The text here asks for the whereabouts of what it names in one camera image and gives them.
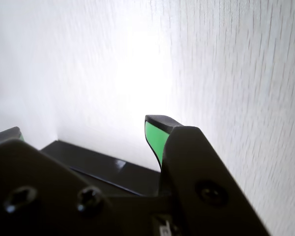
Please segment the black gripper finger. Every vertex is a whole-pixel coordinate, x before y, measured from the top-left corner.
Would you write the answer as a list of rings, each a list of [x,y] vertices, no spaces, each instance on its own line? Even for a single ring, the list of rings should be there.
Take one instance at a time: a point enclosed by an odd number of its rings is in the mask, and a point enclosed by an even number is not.
[[[0,132],[0,236],[111,236],[114,217],[100,190],[25,143]]]
[[[147,115],[145,137],[161,167],[161,192],[179,208],[191,236],[266,236],[268,231],[203,132]]]

